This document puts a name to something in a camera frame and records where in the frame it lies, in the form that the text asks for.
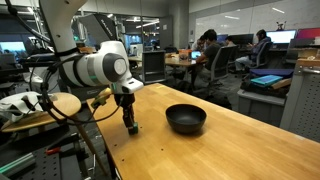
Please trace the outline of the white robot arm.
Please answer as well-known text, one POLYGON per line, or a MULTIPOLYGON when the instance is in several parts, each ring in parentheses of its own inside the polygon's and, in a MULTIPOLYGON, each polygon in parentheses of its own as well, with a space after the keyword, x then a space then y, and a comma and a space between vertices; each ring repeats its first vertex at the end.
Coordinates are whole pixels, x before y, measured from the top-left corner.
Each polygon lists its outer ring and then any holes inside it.
POLYGON ((103 30, 106 37, 98 47, 81 47, 75 39, 72 21, 88 0, 39 0, 39 9, 58 58, 55 69, 69 87, 106 85, 116 105, 123 109, 123 121, 130 134, 138 132, 134 120, 134 93, 143 83, 132 76, 122 42, 116 39, 114 22, 93 15, 92 26, 103 30))

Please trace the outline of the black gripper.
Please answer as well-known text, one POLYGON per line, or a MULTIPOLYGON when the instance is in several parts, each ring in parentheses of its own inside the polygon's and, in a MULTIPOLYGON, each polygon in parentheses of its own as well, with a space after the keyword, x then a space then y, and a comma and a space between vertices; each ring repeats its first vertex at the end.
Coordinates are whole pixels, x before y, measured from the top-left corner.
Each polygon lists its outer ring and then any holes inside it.
POLYGON ((135 102, 133 94, 115 94, 114 100, 118 106, 123 107, 123 121, 128 128, 130 135, 137 134, 133 132, 133 124, 136 122, 134 116, 131 115, 131 105, 135 102))

